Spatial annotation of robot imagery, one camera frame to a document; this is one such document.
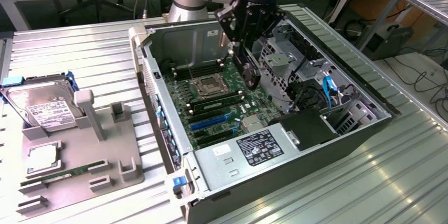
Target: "green motherboard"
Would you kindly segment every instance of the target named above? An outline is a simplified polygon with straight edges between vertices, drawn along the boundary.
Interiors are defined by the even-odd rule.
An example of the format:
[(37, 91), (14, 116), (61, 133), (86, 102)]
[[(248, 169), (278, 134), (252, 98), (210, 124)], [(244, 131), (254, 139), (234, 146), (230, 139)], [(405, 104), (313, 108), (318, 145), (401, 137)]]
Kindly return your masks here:
[[(256, 90), (246, 88), (232, 60), (224, 63), (221, 72), (196, 75), (186, 80), (174, 80), (170, 74), (164, 76), (164, 81), (194, 150), (266, 126), (280, 116), (269, 95), (260, 86)], [(202, 113), (198, 116), (204, 119), (190, 122), (194, 116), (197, 118), (193, 108), (194, 112)], [(192, 129), (213, 119), (221, 119), (221, 122)]]

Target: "blue latch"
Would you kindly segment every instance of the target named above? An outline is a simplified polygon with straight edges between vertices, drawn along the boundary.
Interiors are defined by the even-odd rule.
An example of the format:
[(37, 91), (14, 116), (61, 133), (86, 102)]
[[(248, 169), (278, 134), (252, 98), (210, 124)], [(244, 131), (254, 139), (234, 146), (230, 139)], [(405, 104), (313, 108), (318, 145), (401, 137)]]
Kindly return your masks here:
[(156, 116), (157, 116), (157, 117), (161, 116), (161, 106), (157, 107)]
[(77, 87), (77, 84), (76, 84), (76, 81), (74, 81), (74, 75), (70, 71), (68, 71), (68, 73), (65, 74), (65, 77), (69, 79), (70, 81), (70, 84), (72, 84), (72, 88), (74, 91), (78, 91), (78, 87)]
[(5, 77), (1, 82), (1, 87), (22, 85), (24, 80), (22, 76)]
[(173, 189), (177, 189), (178, 187), (186, 185), (186, 178), (185, 178), (185, 176), (180, 176), (180, 177), (173, 178), (173, 183), (174, 183)]
[(337, 91), (337, 86), (333, 82), (333, 80), (330, 79), (329, 76), (325, 76), (324, 77), (324, 80), (322, 80), (322, 85), (324, 86), (324, 93), (325, 93), (325, 96), (326, 96), (326, 99), (328, 99), (328, 107), (332, 107), (330, 105), (330, 97), (329, 97), (329, 89), (332, 89), (333, 91)]

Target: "black pcie slot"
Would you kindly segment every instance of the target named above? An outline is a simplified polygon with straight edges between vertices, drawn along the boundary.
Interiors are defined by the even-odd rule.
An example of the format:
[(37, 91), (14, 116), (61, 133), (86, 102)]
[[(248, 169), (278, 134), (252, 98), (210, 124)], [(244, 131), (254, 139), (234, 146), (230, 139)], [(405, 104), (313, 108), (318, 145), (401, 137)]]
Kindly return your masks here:
[(233, 134), (233, 129), (229, 129), (229, 130), (221, 131), (220, 133), (216, 133), (214, 135), (202, 137), (201, 139), (196, 140), (196, 142), (197, 142), (198, 145), (206, 144), (212, 141), (214, 142), (214, 141), (220, 140), (221, 138), (224, 138), (224, 137), (226, 137), (232, 134)]
[(222, 68), (217, 61), (212, 63), (206, 63), (205, 65), (190, 67), (190, 68), (181, 68), (174, 70), (174, 79), (177, 81), (182, 81), (190, 78), (190, 76), (200, 77), (208, 74), (214, 74), (222, 72)]
[(204, 136), (205, 134), (206, 134), (206, 132), (205, 132), (204, 130), (200, 130), (200, 131), (193, 132), (193, 136), (194, 136), (194, 137)]
[(224, 111), (221, 111), (221, 110), (209, 111), (205, 114), (198, 114), (198, 115), (194, 115), (193, 117), (190, 117), (188, 119), (188, 123), (193, 123), (193, 122), (197, 122), (200, 120), (205, 120), (205, 119), (212, 118), (212, 117), (218, 116), (218, 115), (224, 115)]

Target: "barcode sticker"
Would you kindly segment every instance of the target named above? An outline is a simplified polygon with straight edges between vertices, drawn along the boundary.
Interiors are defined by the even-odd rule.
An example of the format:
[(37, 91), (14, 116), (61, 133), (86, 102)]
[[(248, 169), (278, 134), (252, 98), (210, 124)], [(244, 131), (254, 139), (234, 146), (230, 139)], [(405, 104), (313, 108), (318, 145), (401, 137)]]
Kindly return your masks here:
[(44, 129), (74, 122), (74, 117), (65, 101), (49, 102), (25, 108)]

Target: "hard drive label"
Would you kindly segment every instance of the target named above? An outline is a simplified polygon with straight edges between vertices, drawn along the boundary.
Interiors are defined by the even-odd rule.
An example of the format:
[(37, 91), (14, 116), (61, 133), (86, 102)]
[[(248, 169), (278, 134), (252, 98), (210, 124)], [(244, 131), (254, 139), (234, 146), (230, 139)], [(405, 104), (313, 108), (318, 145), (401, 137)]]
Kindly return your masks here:
[(284, 154), (269, 130), (236, 140), (236, 143), (250, 166), (256, 166)]
[(74, 117), (65, 101), (28, 106), (25, 109), (44, 129), (74, 122)]

